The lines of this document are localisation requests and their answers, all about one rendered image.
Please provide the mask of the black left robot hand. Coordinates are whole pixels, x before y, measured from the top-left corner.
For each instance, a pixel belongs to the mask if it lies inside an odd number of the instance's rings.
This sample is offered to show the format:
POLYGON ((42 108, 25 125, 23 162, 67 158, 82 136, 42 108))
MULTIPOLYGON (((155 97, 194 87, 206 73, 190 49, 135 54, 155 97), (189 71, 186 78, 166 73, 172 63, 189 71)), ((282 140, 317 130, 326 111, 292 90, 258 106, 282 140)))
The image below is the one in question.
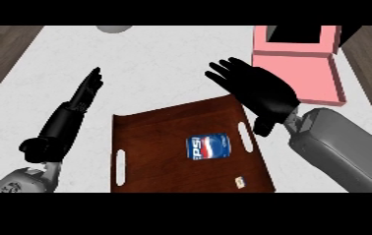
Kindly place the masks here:
POLYGON ((96 67, 82 80, 73 96, 54 109, 38 136, 26 139, 19 145, 19 151, 25 154, 28 162, 62 162, 101 85, 100 68, 96 67))

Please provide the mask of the pink cardboard box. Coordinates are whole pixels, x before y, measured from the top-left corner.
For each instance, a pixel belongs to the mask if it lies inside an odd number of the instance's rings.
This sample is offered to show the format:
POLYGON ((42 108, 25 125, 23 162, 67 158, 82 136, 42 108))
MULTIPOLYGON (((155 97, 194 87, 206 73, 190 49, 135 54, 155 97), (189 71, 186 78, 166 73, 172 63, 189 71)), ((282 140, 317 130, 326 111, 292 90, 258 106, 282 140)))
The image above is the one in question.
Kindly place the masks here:
POLYGON ((287 83, 302 103, 341 106, 345 95, 332 59, 339 26, 321 26, 318 43, 267 42, 265 38, 267 26, 255 26, 251 65, 287 83))

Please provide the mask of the blue soda can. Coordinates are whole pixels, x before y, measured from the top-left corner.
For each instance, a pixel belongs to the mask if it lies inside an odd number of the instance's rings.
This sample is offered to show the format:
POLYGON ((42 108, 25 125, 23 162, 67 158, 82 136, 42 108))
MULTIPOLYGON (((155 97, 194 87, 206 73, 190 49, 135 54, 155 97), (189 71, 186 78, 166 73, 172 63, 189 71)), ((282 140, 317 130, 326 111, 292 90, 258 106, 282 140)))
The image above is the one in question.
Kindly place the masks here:
POLYGON ((230 153, 231 144, 225 133, 193 135, 186 139, 186 154, 191 160, 225 158, 230 153))

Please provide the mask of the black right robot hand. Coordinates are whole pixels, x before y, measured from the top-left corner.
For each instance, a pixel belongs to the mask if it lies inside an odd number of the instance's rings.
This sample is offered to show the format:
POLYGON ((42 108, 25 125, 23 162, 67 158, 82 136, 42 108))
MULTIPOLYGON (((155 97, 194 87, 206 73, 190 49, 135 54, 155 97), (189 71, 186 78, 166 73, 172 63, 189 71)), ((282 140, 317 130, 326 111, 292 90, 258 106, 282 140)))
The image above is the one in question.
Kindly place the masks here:
POLYGON ((286 82, 259 67, 230 57, 211 62, 214 72, 205 76, 233 95, 255 114, 252 132, 267 137, 276 124, 283 124, 299 105, 293 89, 286 82))

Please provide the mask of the grey round object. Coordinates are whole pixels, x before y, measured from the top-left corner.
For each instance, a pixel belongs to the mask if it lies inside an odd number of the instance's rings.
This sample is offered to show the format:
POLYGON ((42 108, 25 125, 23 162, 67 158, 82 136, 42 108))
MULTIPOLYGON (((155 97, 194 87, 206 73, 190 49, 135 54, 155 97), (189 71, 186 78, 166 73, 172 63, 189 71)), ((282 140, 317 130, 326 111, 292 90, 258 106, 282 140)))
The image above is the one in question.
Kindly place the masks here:
POLYGON ((97 30, 104 33, 121 33, 128 30, 132 26, 96 26, 97 30))

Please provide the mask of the brown wooden tray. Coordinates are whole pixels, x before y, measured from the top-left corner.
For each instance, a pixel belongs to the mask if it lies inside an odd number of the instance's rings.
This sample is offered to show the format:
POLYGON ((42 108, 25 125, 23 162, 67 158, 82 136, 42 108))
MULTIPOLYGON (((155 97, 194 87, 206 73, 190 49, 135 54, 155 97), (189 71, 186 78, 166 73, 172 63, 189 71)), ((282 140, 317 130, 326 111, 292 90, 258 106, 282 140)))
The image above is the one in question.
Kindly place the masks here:
POLYGON ((112 120, 112 151, 125 153, 113 193, 273 192, 242 106, 230 95, 112 120))

